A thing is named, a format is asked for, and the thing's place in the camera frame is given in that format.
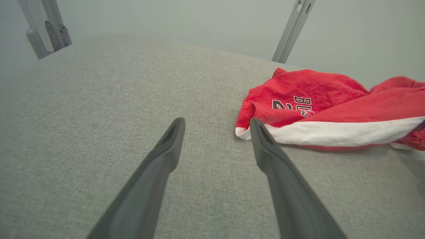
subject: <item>gray fabric surface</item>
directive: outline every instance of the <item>gray fabric surface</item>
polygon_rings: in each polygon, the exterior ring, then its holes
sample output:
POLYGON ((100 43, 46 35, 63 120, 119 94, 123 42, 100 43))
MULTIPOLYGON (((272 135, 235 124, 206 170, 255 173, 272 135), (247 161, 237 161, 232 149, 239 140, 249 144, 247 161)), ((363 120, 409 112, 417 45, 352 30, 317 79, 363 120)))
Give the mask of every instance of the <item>gray fabric surface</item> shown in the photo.
MULTIPOLYGON (((0 238, 84 238, 176 117, 186 135, 156 237, 279 237, 252 144, 234 133, 248 90, 276 67, 296 69, 108 35, 1 80, 0 238)), ((424 238, 409 154, 283 149, 349 238, 424 238)))

